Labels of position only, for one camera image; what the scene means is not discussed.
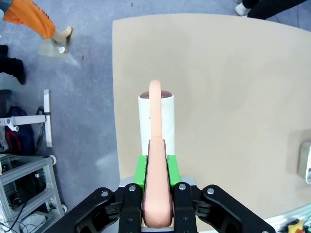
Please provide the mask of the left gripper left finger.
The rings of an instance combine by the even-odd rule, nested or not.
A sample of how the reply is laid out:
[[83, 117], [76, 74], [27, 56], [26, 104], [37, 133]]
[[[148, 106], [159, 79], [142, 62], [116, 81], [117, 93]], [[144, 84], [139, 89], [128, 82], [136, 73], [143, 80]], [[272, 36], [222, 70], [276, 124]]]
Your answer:
[[47, 233], [101, 233], [119, 222], [118, 232], [142, 232], [142, 199], [147, 156], [139, 156], [134, 181], [116, 191], [96, 189], [50, 226]]

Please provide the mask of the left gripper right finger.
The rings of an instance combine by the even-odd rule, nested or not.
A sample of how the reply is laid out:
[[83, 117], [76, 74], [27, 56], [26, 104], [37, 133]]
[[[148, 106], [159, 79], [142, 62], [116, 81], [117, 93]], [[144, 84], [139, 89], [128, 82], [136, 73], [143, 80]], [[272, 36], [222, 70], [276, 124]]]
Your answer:
[[219, 233], [274, 233], [275, 229], [239, 201], [211, 184], [203, 189], [181, 180], [177, 158], [167, 156], [175, 233], [196, 233], [199, 218]]

